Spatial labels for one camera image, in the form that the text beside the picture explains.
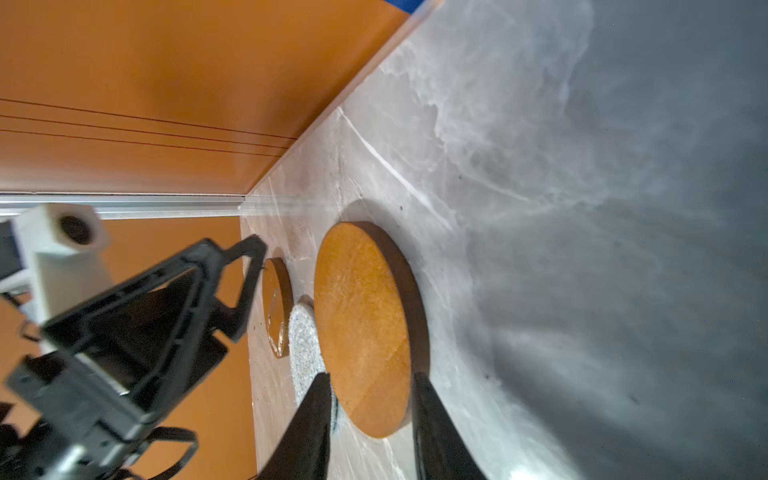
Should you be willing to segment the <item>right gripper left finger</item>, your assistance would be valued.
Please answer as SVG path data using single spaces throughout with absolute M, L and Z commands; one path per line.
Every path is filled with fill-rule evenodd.
M 327 478 L 331 400 L 330 375 L 318 373 L 258 479 Z

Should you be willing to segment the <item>light blue rope coaster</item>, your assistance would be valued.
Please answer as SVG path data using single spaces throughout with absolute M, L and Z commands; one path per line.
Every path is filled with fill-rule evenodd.
M 289 317 L 289 347 L 291 377 L 295 404 L 299 406 L 317 374 L 326 371 L 321 353 L 313 308 L 297 303 Z

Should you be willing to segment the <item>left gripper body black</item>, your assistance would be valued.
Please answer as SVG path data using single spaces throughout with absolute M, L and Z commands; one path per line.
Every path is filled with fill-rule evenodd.
M 164 420 L 226 357 L 212 329 L 176 336 L 144 324 L 72 330 L 66 345 L 26 356 L 6 383 L 39 420 L 24 435 L 1 427 L 4 479 L 133 479 L 131 466 L 156 442 L 187 444 L 157 473 L 171 479 L 199 448 L 197 434 Z

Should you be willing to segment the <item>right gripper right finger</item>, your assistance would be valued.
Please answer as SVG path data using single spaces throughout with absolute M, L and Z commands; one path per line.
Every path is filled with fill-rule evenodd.
M 411 405 L 418 479 L 486 479 L 423 372 L 412 377 Z

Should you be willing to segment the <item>dark glossy wooden coaster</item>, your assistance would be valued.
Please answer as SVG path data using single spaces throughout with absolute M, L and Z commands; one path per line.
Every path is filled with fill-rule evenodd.
M 289 273 L 281 258 L 269 258 L 262 271 L 262 304 L 267 339 L 273 355 L 290 354 L 288 327 L 294 306 Z

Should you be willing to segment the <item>light wooden round coaster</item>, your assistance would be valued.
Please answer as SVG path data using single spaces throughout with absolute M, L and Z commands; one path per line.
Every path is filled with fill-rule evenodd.
M 371 222 L 341 222 L 317 257 L 314 307 L 332 388 L 365 435 L 386 438 L 411 418 L 411 383 L 430 370 L 426 313 L 400 248 Z

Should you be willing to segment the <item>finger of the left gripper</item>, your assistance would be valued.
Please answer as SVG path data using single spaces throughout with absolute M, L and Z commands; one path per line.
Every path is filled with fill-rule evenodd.
M 233 342 L 246 333 L 266 253 L 267 245 L 257 235 L 250 235 L 223 252 L 224 267 L 241 257 L 249 259 L 236 305 L 229 307 L 214 297 L 211 307 L 210 325 Z
M 141 412 L 166 414 L 228 353 L 210 324 L 224 266 L 223 250 L 201 240 L 58 315 L 42 335 L 110 374 Z

